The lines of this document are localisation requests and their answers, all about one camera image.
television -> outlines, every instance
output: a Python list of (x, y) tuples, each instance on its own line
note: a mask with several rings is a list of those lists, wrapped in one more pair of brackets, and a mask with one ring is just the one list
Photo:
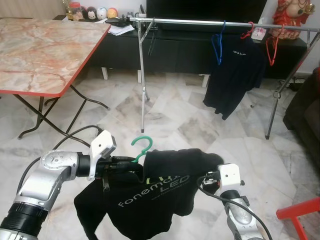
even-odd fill
[[(146, 16), (158, 19), (258, 23), (266, 2), (267, 0), (146, 0)], [(180, 30), (190, 28), (190, 25), (186, 27), (180, 24), (162, 26)], [(203, 30), (212, 26), (196, 28)]]

paper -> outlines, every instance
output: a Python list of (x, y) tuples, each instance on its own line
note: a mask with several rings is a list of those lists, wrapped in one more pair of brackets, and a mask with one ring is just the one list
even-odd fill
[(95, 24), (104, 24), (106, 20), (107, 20), (107, 18), (102, 19), (102, 20), (100, 20), (100, 21), (95, 21), (94, 23), (95, 23)]
[(266, 35), (267, 30), (261, 27), (256, 27), (251, 35), (252, 39), (261, 41), (264, 39), (264, 36)]
[[(105, 21), (107, 20), (107, 18), (102, 19), (100, 21), (95, 21), (96, 24), (104, 24)], [(113, 26), (111, 25), (110, 29), (109, 29), (109, 33), (119, 36), (121, 34), (130, 32), (132, 30), (135, 30), (131, 25), (128, 26), (124, 26), (124, 27), (119, 27), (119, 26)]]

marble floor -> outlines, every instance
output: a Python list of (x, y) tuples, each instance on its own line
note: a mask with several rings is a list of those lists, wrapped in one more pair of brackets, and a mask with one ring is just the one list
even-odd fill
[[(86, 68), (75, 81), (85, 96), (108, 105), (110, 110), (88, 102), (72, 130), (87, 125), (103, 127), (117, 142), (114, 155), (135, 157), (145, 147), (140, 136), (141, 90), (134, 71), (109, 70), (103, 80), (99, 68)], [(221, 155), (225, 162), (236, 163), (245, 181), (243, 194), (251, 208), (268, 226), (274, 240), (296, 240), (298, 236), (290, 221), (279, 221), (276, 210), (320, 195), (320, 179), (311, 156), (293, 131), (282, 122), (285, 109), (294, 96), (286, 89), (277, 108), (270, 140), (265, 130), (272, 107), (272, 90), (278, 82), (265, 79), (261, 88), (248, 92), (227, 120), (214, 114), (202, 101), (206, 89), (202, 78), (193, 74), (150, 73), (146, 75), (150, 101), (146, 102), (145, 135), (152, 137), (152, 149), (179, 150), (199, 148)], [(36, 116), (12, 95), (0, 99), (0, 219), (7, 215), (26, 166), (43, 155), (63, 136), (46, 123), (36, 132), (17, 139), (19, 133), (36, 122)], [(27, 100), (37, 107), (36, 97)], [(67, 129), (81, 105), (81, 98), (69, 90), (48, 115), (58, 127)], [(90, 142), (96, 132), (86, 130), (77, 136)], [(60, 149), (88, 153), (84, 145), (68, 140)], [(84, 178), (65, 182), (61, 193), (42, 225), (40, 240), (85, 240), (86, 235), (77, 218), (74, 197), (88, 185)], [(173, 216), (168, 232), (154, 240), (233, 239), (226, 224), (223, 205), (197, 192), (193, 212), (184, 217)], [(310, 240), (320, 239), (319, 213), (301, 217)], [(96, 234), (100, 240), (125, 240), (106, 215)]]

dark sofa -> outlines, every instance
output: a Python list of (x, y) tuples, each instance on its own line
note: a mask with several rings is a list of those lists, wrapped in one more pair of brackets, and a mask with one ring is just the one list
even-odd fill
[(303, 83), (285, 111), (287, 129), (296, 130), (320, 166), (320, 67)]

metal rod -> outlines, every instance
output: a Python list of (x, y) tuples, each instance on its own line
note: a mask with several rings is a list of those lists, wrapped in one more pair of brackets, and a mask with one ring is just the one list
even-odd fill
[[(47, 124), (49, 124), (54, 130), (56, 130), (58, 133), (64, 135), (64, 136), (68, 136), (67, 133), (65, 133), (64, 131), (62, 131), (60, 128), (58, 128), (56, 125), (54, 125), (49, 119), (47, 119), (44, 115), (42, 115), (41, 112), (39, 112), (37, 109), (35, 109), (30, 103), (28, 103), (23, 97), (21, 97), (18, 94), (13, 94), (17, 99), (19, 99), (24, 105), (26, 105), (32, 112), (34, 112), (35, 114), (37, 114), (38, 116), (41, 117), (41, 119), (43, 119), (43, 121), (45, 121)], [(87, 147), (90, 147), (90, 144), (88, 144), (87, 142), (83, 141), (82, 139), (79, 139), (77, 137), (71, 136), (70, 137), (73, 140), (76, 140), (84, 145), (86, 145)]]
[(58, 102), (60, 97), (56, 97), (55, 100), (53, 101), (53, 103), (51, 104), (51, 106), (48, 108), (48, 110), (45, 112), (44, 116), (46, 117), (48, 115), (48, 113), (51, 111), (51, 109), (56, 105), (56, 103)]
[(314, 46), (316, 45), (316, 43), (318, 42), (318, 40), (320, 39), (320, 32), (318, 32), (312, 42), (310, 43), (310, 47), (308, 47), (306, 49), (306, 52), (304, 53), (304, 55), (301, 57), (300, 61), (294, 66), (294, 68), (292, 69), (292, 71), (290, 72), (290, 74), (288, 75), (288, 77), (286, 78), (286, 80), (284, 81), (284, 83), (282, 84), (281, 88), (278, 90), (279, 93), (281, 93), (285, 87), (287, 86), (288, 82), (292, 79), (292, 77), (295, 75), (296, 71), (300, 68), (301, 64), (304, 62), (304, 60), (307, 58), (307, 56), (309, 55), (309, 53), (311, 52), (311, 50), (314, 48)]
[[(312, 42), (310, 43), (310, 47), (308, 47), (306, 49), (306, 52), (304, 53), (304, 55), (301, 57), (300, 61), (296, 64), (296, 66), (292, 69), (292, 71), (290, 72), (290, 74), (288, 75), (288, 77), (286, 78), (286, 80), (284, 81), (284, 83), (282, 84), (282, 86), (280, 87), (279, 90), (275, 91), (275, 93), (281, 94), (281, 92), (285, 89), (285, 87), (287, 86), (287, 84), (289, 83), (289, 81), (292, 79), (292, 77), (295, 75), (295, 73), (297, 72), (297, 70), (299, 69), (299, 67), (301, 66), (301, 64), (304, 62), (304, 60), (307, 58), (307, 56), (309, 55), (309, 53), (311, 52), (311, 50), (314, 48), (314, 46), (316, 45), (316, 43), (318, 42), (318, 40), (320, 39), (320, 32), (318, 32)], [(275, 118), (275, 114), (276, 114), (276, 109), (277, 109), (277, 104), (278, 104), (278, 99), (280, 98), (277, 96), (276, 97), (276, 101), (273, 104), (272, 107), (272, 112), (270, 114), (270, 119), (269, 119), (269, 124), (268, 124), (268, 130), (267, 133), (265, 135), (265, 139), (269, 139), (270, 137), (270, 132), (271, 132), (271, 128), (272, 128), (272, 124)]]
[[(145, 23), (162, 23), (162, 24), (190, 24), (190, 25), (211, 25), (211, 26), (222, 26), (223, 21), (199, 21), (199, 20), (181, 20), (181, 19), (163, 19), (163, 18), (145, 18), (145, 17), (130, 17), (132, 22), (145, 22)], [(246, 27), (251, 28), (250, 23), (243, 22), (225, 22), (226, 26), (232, 27)], [(256, 28), (264, 29), (281, 29), (282, 25), (274, 24), (254, 24)], [(320, 32), (320, 28), (310, 28), (302, 26), (284, 26), (284, 29), (288, 30), (299, 30), (299, 31), (310, 31), (310, 32)]]
[(140, 56), (141, 84), (142, 84), (141, 133), (143, 133), (145, 131), (145, 98), (147, 100), (150, 100), (150, 98), (146, 89), (144, 55), (143, 55), (143, 49), (142, 49), (143, 40), (141, 35), (142, 35), (141, 22), (138, 21), (138, 41), (139, 41), (139, 56)]
[(145, 97), (146, 92), (142, 90), (141, 133), (145, 132)]
[(81, 98), (87, 100), (88, 102), (92, 102), (92, 103), (95, 103), (95, 104), (99, 104), (99, 105), (105, 107), (106, 109), (109, 108), (107, 105), (103, 104), (103, 103), (100, 102), (100, 101), (96, 101), (96, 100), (87, 98), (86, 96), (83, 96), (74, 86), (70, 85), (70, 88), (71, 88), (73, 91), (75, 91), (75, 93), (78, 94)]
[(265, 135), (265, 139), (267, 139), (267, 140), (269, 140), (269, 138), (270, 138), (270, 132), (271, 132), (272, 124), (274, 123), (278, 101), (279, 101), (279, 98), (274, 99), (274, 103), (272, 106), (272, 112), (271, 112), (270, 118), (269, 118), (268, 130)]
[(74, 125), (75, 121), (77, 120), (81, 110), (84, 108), (84, 105), (86, 104), (87, 100), (83, 100), (83, 103), (81, 104), (79, 110), (76, 112), (74, 118), (72, 119), (72, 122), (70, 123), (68, 129), (65, 131), (66, 133), (69, 133), (69, 131), (71, 130), (72, 126)]
[(306, 47), (310, 48), (310, 31), (306, 32)]
[(142, 44), (143, 41), (145, 40), (145, 38), (146, 38), (146, 36), (147, 36), (147, 34), (148, 34), (149, 30), (151, 29), (151, 26), (152, 26), (153, 24), (154, 24), (154, 22), (152, 21), (152, 22), (149, 24), (148, 28), (145, 30), (145, 33), (143, 34), (143, 36), (142, 36), (142, 38), (141, 38), (141, 40), (140, 40), (141, 44)]

